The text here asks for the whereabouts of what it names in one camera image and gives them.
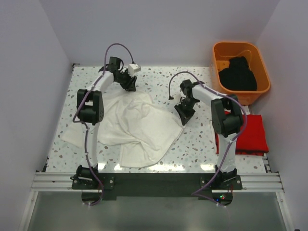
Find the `white t shirt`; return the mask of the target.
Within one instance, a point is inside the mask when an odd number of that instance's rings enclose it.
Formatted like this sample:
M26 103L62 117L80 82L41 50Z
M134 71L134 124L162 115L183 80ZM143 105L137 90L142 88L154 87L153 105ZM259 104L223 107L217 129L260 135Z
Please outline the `white t shirt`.
M147 167L159 162L179 138L184 126L171 112L155 104L142 91L117 91L103 95L104 116L97 125L73 123L61 139L88 154L98 164L98 143L120 146L121 167Z

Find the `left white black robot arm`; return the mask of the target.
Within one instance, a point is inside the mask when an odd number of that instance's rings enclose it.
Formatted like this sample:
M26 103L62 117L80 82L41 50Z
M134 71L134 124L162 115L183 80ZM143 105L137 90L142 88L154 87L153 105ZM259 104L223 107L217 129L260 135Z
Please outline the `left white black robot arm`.
M99 125L104 118L103 93L113 83L118 83L125 91L136 90L137 77L124 67L120 58L110 57L109 63L101 69L102 73L86 89L77 91L77 112L73 117L76 125L82 126L83 159L71 177L74 190L112 190L114 178L99 176L97 158L97 138Z

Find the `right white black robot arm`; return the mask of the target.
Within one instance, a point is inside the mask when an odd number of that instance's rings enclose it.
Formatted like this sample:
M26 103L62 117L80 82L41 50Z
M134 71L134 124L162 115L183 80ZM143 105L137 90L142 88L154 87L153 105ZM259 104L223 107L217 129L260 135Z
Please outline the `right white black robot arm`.
M180 84L180 89L185 97L175 105L175 109L180 116L182 125L185 126L193 117L195 104L203 102L211 108L212 128L218 135L216 172L202 189L208 186L226 189L231 184L231 180L237 177L236 142L241 128L246 126L242 115L242 106L235 95L216 92L198 82L184 80Z

